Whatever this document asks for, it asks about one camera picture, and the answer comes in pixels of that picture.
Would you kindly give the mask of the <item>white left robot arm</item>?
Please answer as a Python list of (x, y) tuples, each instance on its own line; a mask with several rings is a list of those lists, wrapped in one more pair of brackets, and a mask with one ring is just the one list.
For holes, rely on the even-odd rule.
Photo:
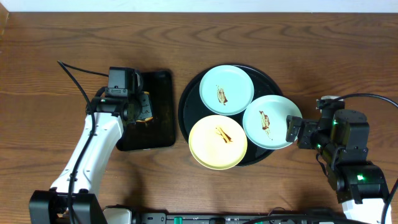
[(132, 209), (102, 209), (97, 194), (111, 152), (128, 123), (152, 116), (150, 94), (135, 100), (96, 95), (87, 106), (81, 138), (68, 164), (49, 190), (36, 190), (29, 202), (32, 223), (134, 223)]

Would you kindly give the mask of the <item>yellow plate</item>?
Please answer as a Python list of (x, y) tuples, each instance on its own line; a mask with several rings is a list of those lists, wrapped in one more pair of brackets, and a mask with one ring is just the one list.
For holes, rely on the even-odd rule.
[(243, 128), (232, 118), (210, 115), (196, 122), (188, 145), (192, 156), (214, 170), (230, 169), (246, 155), (248, 139)]

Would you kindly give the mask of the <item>mint plate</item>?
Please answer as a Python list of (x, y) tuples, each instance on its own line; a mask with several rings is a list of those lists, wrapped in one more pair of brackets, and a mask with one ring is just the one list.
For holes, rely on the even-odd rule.
[(231, 116), (244, 111), (254, 98), (250, 76), (233, 65), (219, 65), (207, 71), (200, 81), (200, 98), (212, 112)]
[(298, 106), (288, 98), (266, 95), (255, 99), (243, 114), (243, 128), (248, 139), (264, 149), (283, 149), (286, 141), (287, 117), (302, 117)]

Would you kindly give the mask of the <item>green and orange sponge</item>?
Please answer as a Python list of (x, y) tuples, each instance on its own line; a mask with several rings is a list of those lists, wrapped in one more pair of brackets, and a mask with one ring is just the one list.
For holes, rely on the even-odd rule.
[(152, 112), (152, 102), (150, 100), (150, 93), (148, 91), (143, 91), (138, 100), (141, 105), (141, 113), (137, 116), (136, 121), (138, 123), (146, 123), (153, 119)]

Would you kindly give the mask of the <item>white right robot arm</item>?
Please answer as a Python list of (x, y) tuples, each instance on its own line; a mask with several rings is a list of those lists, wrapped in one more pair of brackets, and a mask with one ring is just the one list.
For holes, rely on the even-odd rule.
[(323, 110), (318, 121), (288, 115), (288, 142), (314, 149), (346, 218), (391, 223), (390, 192), (383, 171), (367, 159), (369, 124), (354, 110)]

